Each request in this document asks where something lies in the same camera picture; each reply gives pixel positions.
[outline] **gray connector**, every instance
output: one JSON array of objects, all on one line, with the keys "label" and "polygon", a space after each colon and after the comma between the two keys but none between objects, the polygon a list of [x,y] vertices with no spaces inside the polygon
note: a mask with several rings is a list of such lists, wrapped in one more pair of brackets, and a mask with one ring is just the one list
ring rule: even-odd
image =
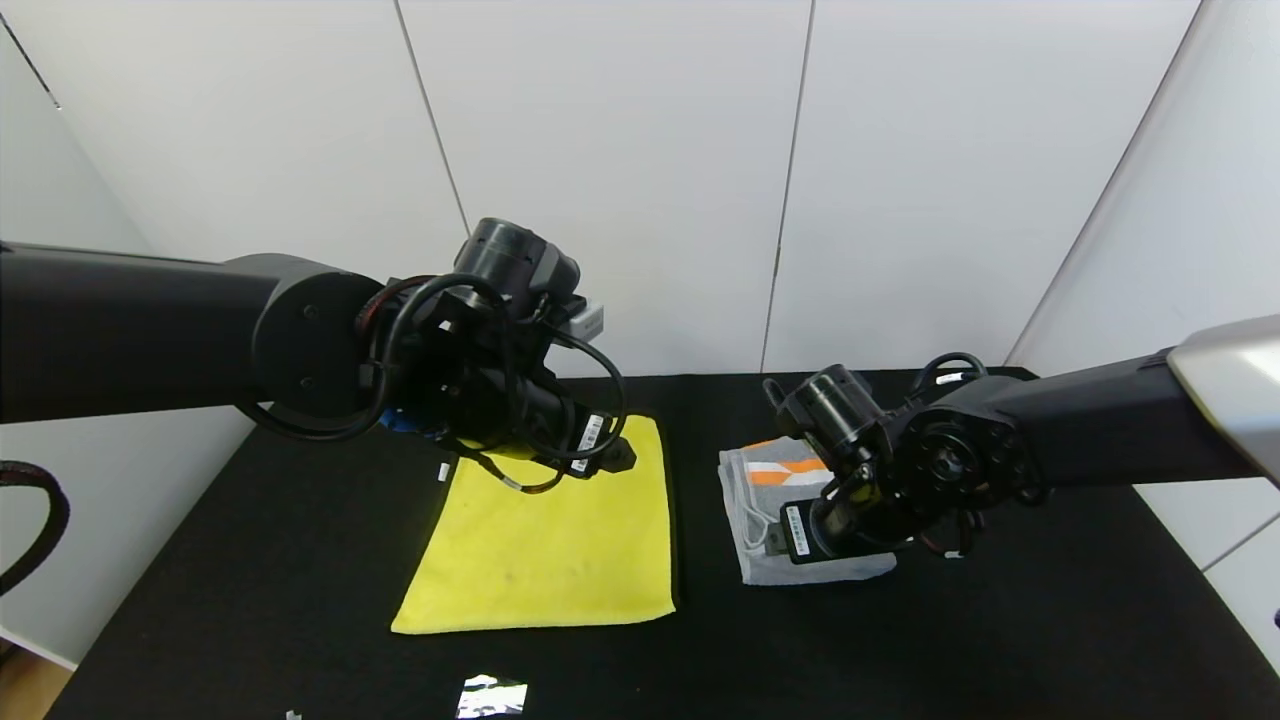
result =
[{"label": "gray connector", "polygon": [[582,342],[591,342],[604,332],[604,304],[588,300],[582,310],[568,319],[564,332]]}]

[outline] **gray towel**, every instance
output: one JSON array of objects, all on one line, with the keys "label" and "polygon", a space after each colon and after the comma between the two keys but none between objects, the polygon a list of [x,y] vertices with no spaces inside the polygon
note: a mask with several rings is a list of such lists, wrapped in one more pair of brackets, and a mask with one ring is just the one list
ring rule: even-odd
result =
[{"label": "gray towel", "polygon": [[[867,557],[846,557],[827,562],[794,565],[786,555],[769,556],[764,552],[764,533],[769,523],[778,521],[781,507],[792,501],[818,497],[818,492],[831,479],[826,469],[794,471],[796,464],[819,466],[817,455],[803,441],[778,438],[765,443],[721,452],[719,478],[737,548],[737,562],[742,570],[742,583],[748,585],[800,585],[831,583],[835,580],[865,580],[883,575],[897,565],[892,552]],[[781,464],[791,464],[787,468]],[[785,484],[751,483],[751,473],[777,473],[771,479],[785,479]]]}]

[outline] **yellow microfiber cloth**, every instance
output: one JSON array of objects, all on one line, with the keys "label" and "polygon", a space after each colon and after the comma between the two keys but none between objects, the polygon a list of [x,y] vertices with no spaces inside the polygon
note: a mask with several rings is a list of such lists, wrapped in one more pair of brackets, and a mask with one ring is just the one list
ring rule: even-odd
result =
[{"label": "yellow microfiber cloth", "polygon": [[[564,477],[541,495],[516,492],[461,460],[392,630],[613,625],[675,612],[658,425],[631,416],[622,437],[635,450],[635,468]],[[543,483],[552,471],[494,461],[521,484]]]}]

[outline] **black tablecloth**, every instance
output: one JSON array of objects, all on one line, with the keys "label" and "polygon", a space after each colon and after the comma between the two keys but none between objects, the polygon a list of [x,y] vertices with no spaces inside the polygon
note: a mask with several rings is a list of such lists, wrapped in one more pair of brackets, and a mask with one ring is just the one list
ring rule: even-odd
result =
[{"label": "black tablecloth", "polygon": [[[868,374],[886,406],[910,375]],[[531,720],[1280,717],[1274,671],[1130,488],[1000,507],[964,561],[919,551],[863,583],[742,587],[716,465],[776,436],[759,379],[630,386],[676,489],[673,615],[394,635],[443,502],[440,456],[381,429],[335,446],[259,429],[50,717],[445,719],[479,673],[526,680]],[[609,401],[600,382],[577,388]]]}]

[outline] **white label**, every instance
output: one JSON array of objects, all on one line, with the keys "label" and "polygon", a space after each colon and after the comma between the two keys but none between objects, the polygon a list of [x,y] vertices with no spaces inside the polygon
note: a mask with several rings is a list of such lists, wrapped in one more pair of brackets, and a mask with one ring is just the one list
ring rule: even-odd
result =
[{"label": "white label", "polygon": [[[586,429],[582,430],[582,439],[577,443],[579,452],[595,447],[595,441],[600,437],[602,427],[604,427],[604,416],[591,415],[586,421]],[[586,470],[586,460],[575,460],[570,464],[570,468],[573,468],[575,473],[581,473]]]},{"label": "white label", "polygon": [[804,537],[800,509],[795,505],[787,506],[787,527],[791,528],[791,539],[796,543],[796,555],[809,555],[809,538]]}]

